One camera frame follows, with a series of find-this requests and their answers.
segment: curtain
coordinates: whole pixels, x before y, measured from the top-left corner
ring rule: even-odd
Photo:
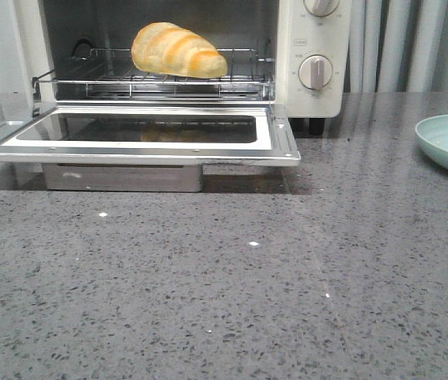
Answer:
[[[352,1],[347,91],[448,91],[448,0]]]

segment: countertop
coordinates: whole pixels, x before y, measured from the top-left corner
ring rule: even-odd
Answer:
[[[201,193],[0,163],[0,379],[448,379],[448,171],[414,132],[447,113],[346,95],[299,167],[212,166]]]

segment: oven rack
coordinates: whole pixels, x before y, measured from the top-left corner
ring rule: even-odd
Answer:
[[[58,101],[272,99],[274,59],[260,58],[251,48],[218,50],[226,57],[228,74],[198,79],[140,71],[130,49],[92,48],[86,57],[71,57],[33,78],[34,98],[40,100],[40,85],[52,84]]]

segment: baked bread loaf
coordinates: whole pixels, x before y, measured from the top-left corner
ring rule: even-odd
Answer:
[[[227,74],[226,59],[214,45],[170,22],[142,28],[131,48],[132,61],[142,71],[193,78]]]

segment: control knob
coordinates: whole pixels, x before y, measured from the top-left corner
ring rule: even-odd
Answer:
[[[304,0],[306,10],[316,17],[325,17],[333,13],[339,0]]]
[[[326,87],[332,78],[333,67],[323,55],[311,55],[300,66],[298,76],[307,89],[320,90]]]

